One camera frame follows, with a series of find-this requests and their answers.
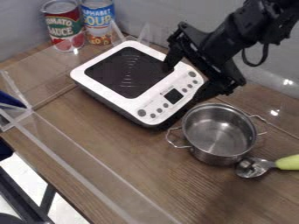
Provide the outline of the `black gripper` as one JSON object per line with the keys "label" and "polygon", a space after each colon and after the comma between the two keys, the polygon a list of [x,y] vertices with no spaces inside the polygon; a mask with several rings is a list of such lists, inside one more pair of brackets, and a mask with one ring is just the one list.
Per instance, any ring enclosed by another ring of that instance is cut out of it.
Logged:
{"label": "black gripper", "polygon": [[197,102],[207,101],[218,95],[230,95],[237,87],[247,84],[233,60],[245,42],[229,17],[214,32],[201,31],[181,22],[167,41],[170,51],[163,61],[163,70],[171,72],[186,58],[209,78],[193,97]]}

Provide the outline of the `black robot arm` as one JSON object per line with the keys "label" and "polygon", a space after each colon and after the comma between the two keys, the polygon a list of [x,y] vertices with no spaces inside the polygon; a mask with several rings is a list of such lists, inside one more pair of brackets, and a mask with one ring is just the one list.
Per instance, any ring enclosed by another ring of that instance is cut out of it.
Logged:
{"label": "black robot arm", "polygon": [[209,78],[193,99],[202,102],[218,95],[230,95],[237,87],[247,84],[234,62],[235,55],[262,44],[266,59],[269,47],[290,37],[298,21],[299,0],[246,0],[213,32],[181,22],[169,38],[163,70],[171,71],[187,59]]}

